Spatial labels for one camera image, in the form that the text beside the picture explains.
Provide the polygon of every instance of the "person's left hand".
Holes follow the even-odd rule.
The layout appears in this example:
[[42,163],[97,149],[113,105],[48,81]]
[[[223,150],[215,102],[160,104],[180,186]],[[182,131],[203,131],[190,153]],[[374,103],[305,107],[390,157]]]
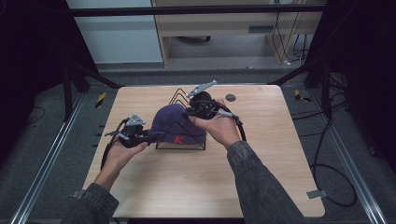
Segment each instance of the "person's left hand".
[[105,165],[93,183],[96,183],[110,191],[114,182],[119,177],[122,168],[134,155],[143,151],[147,146],[148,143],[145,142],[136,147],[127,148],[123,146],[116,137],[116,142],[113,143],[111,149],[108,151]]

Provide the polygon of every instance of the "gray sleeve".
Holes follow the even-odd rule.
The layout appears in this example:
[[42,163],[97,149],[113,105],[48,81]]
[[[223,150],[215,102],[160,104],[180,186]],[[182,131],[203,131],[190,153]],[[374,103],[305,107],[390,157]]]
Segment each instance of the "gray sleeve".
[[291,197],[248,145],[232,144],[227,153],[247,224],[306,223]]
[[119,202],[110,192],[91,183],[66,213],[61,223],[108,224]]

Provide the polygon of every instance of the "wall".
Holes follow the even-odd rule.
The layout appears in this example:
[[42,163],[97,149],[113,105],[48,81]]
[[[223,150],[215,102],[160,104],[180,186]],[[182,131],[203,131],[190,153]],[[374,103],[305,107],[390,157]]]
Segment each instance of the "wall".
[[[67,0],[67,4],[70,8],[151,7],[149,0]],[[163,62],[153,16],[81,17],[76,22],[97,65]]]

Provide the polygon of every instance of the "red logo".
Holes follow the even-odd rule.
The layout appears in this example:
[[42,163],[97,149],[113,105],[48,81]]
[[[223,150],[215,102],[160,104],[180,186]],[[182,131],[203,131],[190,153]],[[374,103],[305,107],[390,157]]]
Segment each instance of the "red logo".
[[176,144],[183,144],[183,139],[184,139],[183,136],[176,136],[174,142],[175,142]]

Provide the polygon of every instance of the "navy baseball cap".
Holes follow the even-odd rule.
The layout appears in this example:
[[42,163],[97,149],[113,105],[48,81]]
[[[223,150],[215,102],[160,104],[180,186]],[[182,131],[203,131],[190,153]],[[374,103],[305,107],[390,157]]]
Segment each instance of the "navy baseball cap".
[[180,104],[164,106],[155,115],[148,136],[157,138],[158,142],[179,145],[204,143],[206,131],[196,127],[185,112],[186,108]]

